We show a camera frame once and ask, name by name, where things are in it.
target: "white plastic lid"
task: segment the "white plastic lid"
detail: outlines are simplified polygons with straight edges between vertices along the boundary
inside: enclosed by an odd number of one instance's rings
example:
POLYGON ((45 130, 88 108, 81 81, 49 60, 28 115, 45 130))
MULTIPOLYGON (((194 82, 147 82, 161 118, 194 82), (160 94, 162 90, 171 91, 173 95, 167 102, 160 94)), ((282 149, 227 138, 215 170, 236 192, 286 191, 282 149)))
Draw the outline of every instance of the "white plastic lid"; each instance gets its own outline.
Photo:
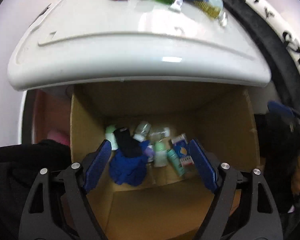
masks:
POLYGON ((169 137, 170 136, 170 128, 165 127, 165 128, 163 128, 163 130, 164 130, 164 137, 169 137))

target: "purple item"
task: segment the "purple item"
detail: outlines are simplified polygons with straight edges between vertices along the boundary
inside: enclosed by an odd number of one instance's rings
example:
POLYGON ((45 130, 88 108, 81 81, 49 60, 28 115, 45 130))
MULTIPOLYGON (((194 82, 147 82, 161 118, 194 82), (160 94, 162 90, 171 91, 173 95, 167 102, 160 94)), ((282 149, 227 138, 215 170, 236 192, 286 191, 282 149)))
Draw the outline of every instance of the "purple item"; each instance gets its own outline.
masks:
POLYGON ((152 148, 147 147, 144 151, 143 154, 147 155, 149 158, 152 158, 155 155, 155 152, 152 148))

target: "black cloth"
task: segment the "black cloth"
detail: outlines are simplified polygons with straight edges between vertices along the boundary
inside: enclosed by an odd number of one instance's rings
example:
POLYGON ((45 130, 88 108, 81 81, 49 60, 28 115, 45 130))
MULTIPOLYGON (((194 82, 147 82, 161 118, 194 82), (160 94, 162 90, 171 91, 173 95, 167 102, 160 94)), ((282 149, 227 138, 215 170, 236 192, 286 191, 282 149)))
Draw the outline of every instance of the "black cloth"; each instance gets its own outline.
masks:
POLYGON ((0 240, 18 239, 23 207, 40 169, 59 171, 70 164, 70 148, 53 140, 0 147, 0 240))
POLYGON ((264 177, 280 213, 284 239, 300 239, 300 195, 293 196, 291 177, 300 154, 300 127, 274 113, 255 115, 264 177), (295 211, 288 213, 294 205, 295 211))
POLYGON ((255 0, 223 0, 223 4, 260 49, 271 70, 271 79, 281 102, 300 112, 300 74, 287 50, 291 45, 289 35, 281 33, 279 37, 246 1, 255 0))
POLYGON ((114 131, 114 136, 119 149, 126 158, 136 158, 142 155, 142 149, 139 141, 130 136, 128 128, 119 128, 114 131))

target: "cardboard box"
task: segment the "cardboard box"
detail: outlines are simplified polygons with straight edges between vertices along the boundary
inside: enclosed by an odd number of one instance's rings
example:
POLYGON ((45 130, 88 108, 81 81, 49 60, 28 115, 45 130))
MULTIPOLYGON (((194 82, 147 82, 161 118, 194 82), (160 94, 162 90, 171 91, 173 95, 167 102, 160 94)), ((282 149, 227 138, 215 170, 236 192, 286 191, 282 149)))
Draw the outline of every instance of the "cardboard box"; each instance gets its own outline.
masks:
MULTIPOLYGON (((176 81, 100 82, 76 85, 71 107, 73 162, 95 151, 105 127, 133 131, 146 120, 186 133, 222 162, 250 171, 259 165, 258 138, 247 90, 241 86, 176 81)), ((191 239, 213 199, 197 176, 180 178, 171 165, 153 168, 138 187, 112 182, 106 166, 88 194, 110 240, 191 239)))

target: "small bottle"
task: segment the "small bottle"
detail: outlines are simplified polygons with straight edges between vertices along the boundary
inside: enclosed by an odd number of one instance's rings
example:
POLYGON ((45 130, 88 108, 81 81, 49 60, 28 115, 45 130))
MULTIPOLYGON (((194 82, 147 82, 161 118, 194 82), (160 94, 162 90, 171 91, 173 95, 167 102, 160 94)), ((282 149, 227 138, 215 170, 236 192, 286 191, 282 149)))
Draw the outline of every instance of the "small bottle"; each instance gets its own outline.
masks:
POLYGON ((180 177, 182 175, 184 175, 185 170, 184 170, 183 166, 181 165, 180 159, 179 159, 178 155, 176 154, 176 152, 173 149, 171 149, 171 150, 167 151, 167 156, 168 156, 169 161, 172 163, 173 167, 177 171, 178 175, 180 177))
POLYGON ((167 166, 167 151, 163 142, 156 142, 154 144, 154 167, 164 167, 167 166))
POLYGON ((148 122, 142 121, 137 126, 133 138, 138 140, 139 142, 143 142, 150 131, 150 127, 151 125, 148 122))
POLYGON ((148 156, 148 163, 153 162, 155 152, 153 150, 153 145, 148 145, 148 147, 143 152, 148 156))
POLYGON ((170 128, 169 127, 154 129, 150 134, 150 141, 152 143, 159 142, 163 138, 166 138, 169 136, 170 136, 170 128))

